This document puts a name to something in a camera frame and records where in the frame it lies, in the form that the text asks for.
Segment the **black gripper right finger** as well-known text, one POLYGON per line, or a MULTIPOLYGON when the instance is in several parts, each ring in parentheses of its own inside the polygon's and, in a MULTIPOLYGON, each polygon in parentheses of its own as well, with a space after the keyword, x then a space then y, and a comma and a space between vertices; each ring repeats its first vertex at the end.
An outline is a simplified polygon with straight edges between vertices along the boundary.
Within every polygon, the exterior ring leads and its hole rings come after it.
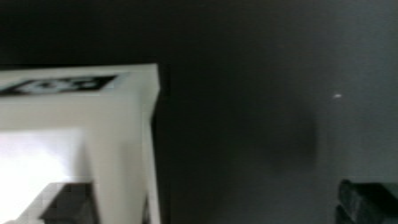
POLYGON ((398 224, 398 183, 344 180, 335 224, 398 224))

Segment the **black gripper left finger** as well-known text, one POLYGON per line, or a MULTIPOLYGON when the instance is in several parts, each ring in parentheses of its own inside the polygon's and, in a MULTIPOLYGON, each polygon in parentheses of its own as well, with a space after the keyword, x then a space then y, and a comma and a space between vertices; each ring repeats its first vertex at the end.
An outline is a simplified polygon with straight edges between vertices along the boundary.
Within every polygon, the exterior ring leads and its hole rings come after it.
POLYGON ((19 224, 99 224, 95 188, 90 182, 54 182, 17 219, 19 224))

